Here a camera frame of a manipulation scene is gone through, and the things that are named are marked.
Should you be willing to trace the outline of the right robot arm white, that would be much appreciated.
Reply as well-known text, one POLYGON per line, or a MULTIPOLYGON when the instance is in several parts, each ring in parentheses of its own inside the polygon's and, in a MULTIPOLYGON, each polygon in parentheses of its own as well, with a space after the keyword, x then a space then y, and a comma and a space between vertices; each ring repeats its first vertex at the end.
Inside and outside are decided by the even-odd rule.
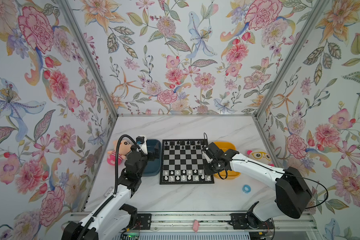
POLYGON ((202 148, 207 175, 234 171, 262 182, 274 191, 268 200, 255 202, 247 211, 247 218, 256 225, 268 219, 287 216, 299 219, 313 194, 300 172, 272 167, 250 159, 236 150, 223 151, 215 143, 202 148))

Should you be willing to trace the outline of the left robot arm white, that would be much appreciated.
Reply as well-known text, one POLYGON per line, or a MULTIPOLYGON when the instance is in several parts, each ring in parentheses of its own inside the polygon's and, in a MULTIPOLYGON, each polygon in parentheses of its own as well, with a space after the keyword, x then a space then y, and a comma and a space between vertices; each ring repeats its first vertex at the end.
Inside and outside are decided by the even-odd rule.
POLYGON ((63 231, 63 240, 112 240, 119 232, 137 225, 138 210, 127 202, 140 187, 148 162, 160 157, 161 144, 150 149, 140 147, 132 147, 128 153, 114 192, 80 222, 70 222, 63 231))

